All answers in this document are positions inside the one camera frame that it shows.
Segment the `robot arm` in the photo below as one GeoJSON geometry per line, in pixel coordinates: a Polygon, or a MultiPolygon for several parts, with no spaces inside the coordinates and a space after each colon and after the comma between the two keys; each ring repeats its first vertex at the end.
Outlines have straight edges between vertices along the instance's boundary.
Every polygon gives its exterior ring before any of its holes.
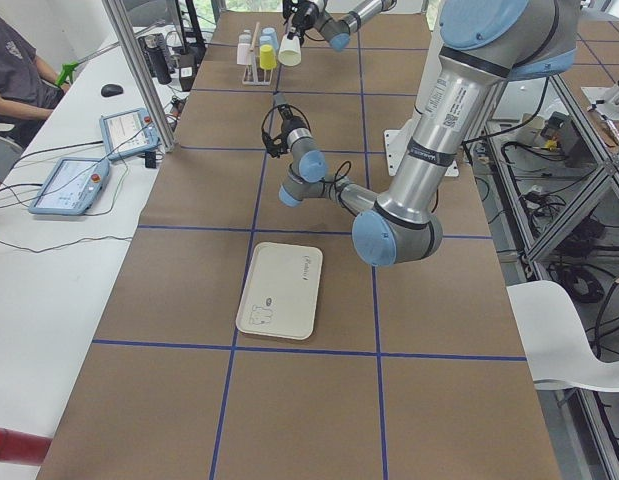
{"type": "Polygon", "coordinates": [[[306,34],[315,30],[333,50],[340,52],[365,23],[380,13],[390,11],[396,4],[396,0],[362,1],[353,10],[335,19],[327,10],[327,0],[284,0],[283,18],[285,23],[290,23],[286,37],[298,40],[299,45],[303,46],[306,34]]]}
{"type": "Polygon", "coordinates": [[[441,72],[382,193],[329,173],[302,112],[275,94],[281,131],[276,137],[264,133],[262,141],[270,156],[293,157],[280,201],[298,206],[308,198],[326,198],[348,210],[355,217],[354,248],[369,265],[434,254],[443,233],[431,201],[489,90],[568,70],[575,60],[580,9],[577,1],[445,2],[438,17],[441,72]]]}

